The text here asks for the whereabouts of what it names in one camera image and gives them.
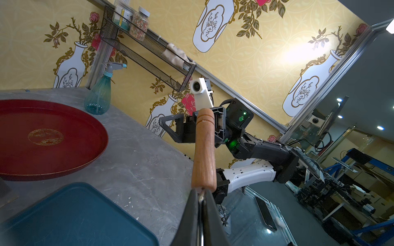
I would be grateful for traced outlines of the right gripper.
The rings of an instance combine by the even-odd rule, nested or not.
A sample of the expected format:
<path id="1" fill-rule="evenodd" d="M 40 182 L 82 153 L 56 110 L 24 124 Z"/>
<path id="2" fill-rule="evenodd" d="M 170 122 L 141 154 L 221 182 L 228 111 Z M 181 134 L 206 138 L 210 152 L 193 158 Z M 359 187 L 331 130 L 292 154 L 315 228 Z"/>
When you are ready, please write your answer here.
<path id="1" fill-rule="evenodd" d="M 223 145 L 226 140 L 226 110 L 224 107 L 214 107 L 212 111 L 214 113 L 214 143 Z M 159 118 L 159 125 L 175 142 L 195 143 L 197 116 L 198 111 L 188 116 L 185 122 L 185 114 L 162 116 Z M 175 130 L 167 125 L 167 122 L 175 122 Z"/>

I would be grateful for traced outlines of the beige cloth in basket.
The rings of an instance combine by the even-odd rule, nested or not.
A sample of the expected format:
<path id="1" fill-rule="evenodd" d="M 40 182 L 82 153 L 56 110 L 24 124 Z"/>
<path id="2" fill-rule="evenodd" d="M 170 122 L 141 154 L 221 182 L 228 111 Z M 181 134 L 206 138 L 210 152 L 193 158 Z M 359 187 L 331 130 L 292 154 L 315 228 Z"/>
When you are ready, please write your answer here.
<path id="1" fill-rule="evenodd" d="M 170 64 L 186 71 L 189 71 L 190 67 L 195 65 L 195 62 L 190 60 L 185 52 L 177 48 L 173 43 L 169 43 L 166 46 L 165 51 L 162 53 L 162 57 Z"/>

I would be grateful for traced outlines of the wooden rolling pin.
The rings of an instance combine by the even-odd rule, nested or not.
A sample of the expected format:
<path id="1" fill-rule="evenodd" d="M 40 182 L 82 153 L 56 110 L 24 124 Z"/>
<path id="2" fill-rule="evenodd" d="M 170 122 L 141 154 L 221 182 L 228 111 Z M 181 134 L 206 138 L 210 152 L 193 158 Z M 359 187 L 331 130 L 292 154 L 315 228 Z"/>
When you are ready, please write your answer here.
<path id="1" fill-rule="evenodd" d="M 191 187 L 214 192 L 217 188 L 214 153 L 214 113 L 209 108 L 198 112 L 196 123 L 196 143 Z"/>

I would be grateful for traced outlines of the red round tray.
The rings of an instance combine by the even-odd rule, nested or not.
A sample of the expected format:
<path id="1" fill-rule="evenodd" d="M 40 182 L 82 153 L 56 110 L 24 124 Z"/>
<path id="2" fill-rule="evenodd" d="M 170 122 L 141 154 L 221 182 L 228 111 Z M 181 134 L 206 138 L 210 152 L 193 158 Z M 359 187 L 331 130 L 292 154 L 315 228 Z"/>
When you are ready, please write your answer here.
<path id="1" fill-rule="evenodd" d="M 105 127 L 90 114 L 50 101 L 1 100 L 1 178 L 34 181 L 77 172 L 106 150 Z"/>

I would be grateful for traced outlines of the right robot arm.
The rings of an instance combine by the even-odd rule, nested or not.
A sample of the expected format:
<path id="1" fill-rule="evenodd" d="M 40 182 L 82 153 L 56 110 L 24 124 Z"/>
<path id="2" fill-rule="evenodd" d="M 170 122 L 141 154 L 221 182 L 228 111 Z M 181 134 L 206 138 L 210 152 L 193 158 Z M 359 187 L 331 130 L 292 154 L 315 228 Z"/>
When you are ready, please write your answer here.
<path id="1" fill-rule="evenodd" d="M 159 119 L 159 125 L 175 142 L 195 144 L 191 187 L 211 191 L 218 205 L 238 188 L 263 181 L 288 182 L 300 162 L 309 169 L 317 167 L 291 145 L 264 141 L 247 133 L 245 128 L 253 116 L 250 109 L 233 98 L 190 116 L 176 114 Z M 221 145 L 235 159 L 253 163 L 238 168 L 217 168 L 214 151 Z"/>

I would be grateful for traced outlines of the teal plastic tray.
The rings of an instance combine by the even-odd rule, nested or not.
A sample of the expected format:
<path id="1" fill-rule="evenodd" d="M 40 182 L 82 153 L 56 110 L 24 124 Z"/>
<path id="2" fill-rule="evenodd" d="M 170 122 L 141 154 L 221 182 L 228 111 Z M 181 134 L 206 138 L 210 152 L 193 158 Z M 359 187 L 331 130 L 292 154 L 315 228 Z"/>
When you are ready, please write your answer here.
<path id="1" fill-rule="evenodd" d="M 76 182 L 1 223 L 2 246 L 157 246 L 157 237 L 95 189 Z"/>

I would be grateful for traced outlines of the spice jar white lid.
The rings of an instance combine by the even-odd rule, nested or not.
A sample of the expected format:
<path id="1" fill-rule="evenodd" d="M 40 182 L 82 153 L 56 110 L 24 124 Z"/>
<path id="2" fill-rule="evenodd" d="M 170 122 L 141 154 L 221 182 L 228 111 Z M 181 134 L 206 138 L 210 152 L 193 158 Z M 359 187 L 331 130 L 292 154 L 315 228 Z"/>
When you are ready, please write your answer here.
<path id="1" fill-rule="evenodd" d="M 133 15 L 129 34 L 138 41 L 143 41 L 149 26 L 150 12 L 143 7 L 139 7 L 139 11 Z"/>

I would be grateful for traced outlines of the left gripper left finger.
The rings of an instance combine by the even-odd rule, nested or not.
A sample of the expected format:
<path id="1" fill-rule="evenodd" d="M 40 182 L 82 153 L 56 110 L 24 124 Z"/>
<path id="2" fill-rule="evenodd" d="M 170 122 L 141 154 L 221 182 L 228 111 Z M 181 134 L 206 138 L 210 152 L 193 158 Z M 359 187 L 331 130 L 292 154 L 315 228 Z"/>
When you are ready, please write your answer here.
<path id="1" fill-rule="evenodd" d="M 190 191 L 186 207 L 184 209 L 178 230 L 171 246 L 196 246 L 198 243 L 199 230 L 198 193 L 195 189 Z"/>

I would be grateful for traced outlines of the black phone on floor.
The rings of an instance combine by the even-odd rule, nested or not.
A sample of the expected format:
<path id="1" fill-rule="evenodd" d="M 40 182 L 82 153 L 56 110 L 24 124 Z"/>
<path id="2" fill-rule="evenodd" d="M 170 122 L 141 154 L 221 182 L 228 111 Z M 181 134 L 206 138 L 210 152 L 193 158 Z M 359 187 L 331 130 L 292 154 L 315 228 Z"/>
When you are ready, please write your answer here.
<path id="1" fill-rule="evenodd" d="M 270 211 L 268 209 L 268 206 L 266 204 L 265 201 L 263 201 L 262 199 L 260 199 L 259 197 L 255 197 L 255 200 L 257 202 L 257 205 L 259 207 L 261 216 L 263 218 L 263 221 L 265 223 L 265 225 L 267 226 L 268 229 L 270 229 L 271 231 L 276 232 L 277 231 L 277 227 L 274 223 L 274 220 L 270 214 Z"/>

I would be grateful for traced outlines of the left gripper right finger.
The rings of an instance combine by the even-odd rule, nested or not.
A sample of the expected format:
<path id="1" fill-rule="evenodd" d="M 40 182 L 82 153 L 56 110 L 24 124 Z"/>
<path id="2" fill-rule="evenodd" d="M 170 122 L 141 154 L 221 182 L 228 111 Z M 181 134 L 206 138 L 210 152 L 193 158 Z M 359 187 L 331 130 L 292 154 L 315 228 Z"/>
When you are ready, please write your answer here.
<path id="1" fill-rule="evenodd" d="M 203 189 L 201 193 L 201 245 L 231 246 L 219 216 L 213 195 Z"/>

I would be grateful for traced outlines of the green spray bottle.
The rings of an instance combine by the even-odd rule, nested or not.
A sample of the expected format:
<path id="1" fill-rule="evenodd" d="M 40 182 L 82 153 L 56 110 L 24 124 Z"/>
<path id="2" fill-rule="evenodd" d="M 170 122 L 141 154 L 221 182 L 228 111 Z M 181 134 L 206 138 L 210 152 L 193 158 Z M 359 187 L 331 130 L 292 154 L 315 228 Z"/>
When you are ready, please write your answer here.
<path id="1" fill-rule="evenodd" d="M 105 63 L 105 70 L 102 77 L 90 90 L 84 100 L 84 108 L 88 113 L 103 115 L 111 104 L 111 79 L 115 70 L 127 68 L 125 63 L 109 62 Z"/>

